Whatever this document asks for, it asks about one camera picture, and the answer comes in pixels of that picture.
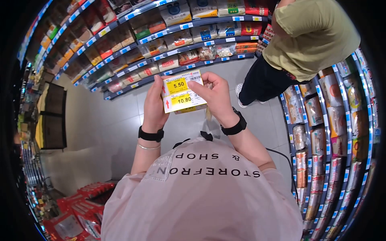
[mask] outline black pants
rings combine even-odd
[[[255,100],[267,101],[283,93],[290,85],[306,84],[299,82],[286,70],[278,70],[270,66],[261,55],[252,65],[245,77],[239,100],[249,105]]]

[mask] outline olive green t-shirt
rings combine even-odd
[[[343,61],[361,41],[353,23],[335,0],[296,0],[274,12],[291,37],[275,35],[263,51],[275,69],[285,69],[297,81]]]

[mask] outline hand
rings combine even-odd
[[[188,87],[208,103],[212,115],[224,128],[235,126],[240,118],[233,112],[228,82],[212,72],[205,72],[201,77],[204,86],[195,81],[188,81]],[[213,84],[213,89],[208,88],[210,83]]]
[[[162,129],[169,118],[169,113],[165,114],[164,103],[161,98],[163,86],[163,78],[167,79],[170,76],[160,77],[154,76],[154,83],[147,92],[144,104],[144,123],[142,130],[146,133],[157,133]]]

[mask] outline silver bracelet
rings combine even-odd
[[[158,146],[156,146],[156,147],[144,147],[144,146],[142,146],[142,145],[139,144],[139,143],[137,143],[137,145],[138,145],[140,148],[143,148],[143,149],[145,149],[145,150],[156,150],[156,149],[158,149],[158,148],[161,147],[161,143],[160,143]]]

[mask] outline white sneaker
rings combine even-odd
[[[246,105],[243,105],[243,104],[241,103],[241,101],[239,100],[239,94],[240,94],[240,92],[241,92],[242,85],[243,85],[243,84],[238,84],[238,85],[236,86],[236,95],[237,95],[237,101],[239,102],[239,106],[240,106],[241,108],[245,109],[247,106],[246,106]]]

